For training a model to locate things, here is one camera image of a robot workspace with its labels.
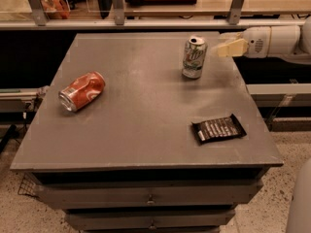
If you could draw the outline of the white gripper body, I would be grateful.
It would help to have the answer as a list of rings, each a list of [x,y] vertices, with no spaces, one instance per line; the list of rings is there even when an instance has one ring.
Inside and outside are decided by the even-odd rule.
[[[271,29],[269,27],[251,27],[243,32],[243,38],[248,43],[245,56],[250,58],[265,58],[268,55]]]

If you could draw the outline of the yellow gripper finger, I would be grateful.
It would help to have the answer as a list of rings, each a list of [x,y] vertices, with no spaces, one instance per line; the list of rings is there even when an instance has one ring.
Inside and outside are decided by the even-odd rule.
[[[218,45],[217,54],[219,57],[242,56],[248,49],[248,42],[245,39],[228,41]]]
[[[237,39],[242,39],[242,38],[243,38],[242,32],[225,32],[219,36],[219,39],[221,41],[235,41]]]

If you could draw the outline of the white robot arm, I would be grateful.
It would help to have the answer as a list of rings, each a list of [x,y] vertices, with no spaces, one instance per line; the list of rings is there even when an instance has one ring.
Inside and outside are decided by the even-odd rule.
[[[214,47],[219,57],[276,57],[290,63],[311,63],[311,18],[299,25],[250,27],[221,34]]]

